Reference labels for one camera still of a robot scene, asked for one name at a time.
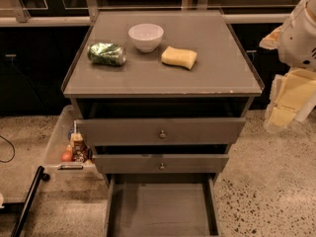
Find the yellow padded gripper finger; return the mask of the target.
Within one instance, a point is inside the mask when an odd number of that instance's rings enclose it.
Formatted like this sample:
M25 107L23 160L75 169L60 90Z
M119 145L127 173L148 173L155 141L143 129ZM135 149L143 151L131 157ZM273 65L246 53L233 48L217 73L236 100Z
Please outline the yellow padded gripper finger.
M269 133L286 129L294 120L303 122L316 105L316 72L291 68L276 75L265 114L264 128Z
M281 27L277 27L276 29L271 31L268 35L262 38L259 43L259 47L268 50L278 49L280 32Z

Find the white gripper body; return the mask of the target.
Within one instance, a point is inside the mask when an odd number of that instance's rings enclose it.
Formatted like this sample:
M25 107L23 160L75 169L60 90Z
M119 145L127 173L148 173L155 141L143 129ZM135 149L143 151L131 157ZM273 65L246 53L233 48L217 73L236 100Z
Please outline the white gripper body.
M316 0L301 0L281 26L279 60L288 66L316 68Z

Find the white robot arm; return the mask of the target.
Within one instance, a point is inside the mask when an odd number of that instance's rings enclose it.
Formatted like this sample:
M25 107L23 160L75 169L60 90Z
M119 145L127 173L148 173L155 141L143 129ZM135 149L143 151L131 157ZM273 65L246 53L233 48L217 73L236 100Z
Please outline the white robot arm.
M315 108L316 0L301 0L260 47L276 49L278 59L289 66L283 76L275 76L265 114L266 131L277 133L294 119L303 122Z

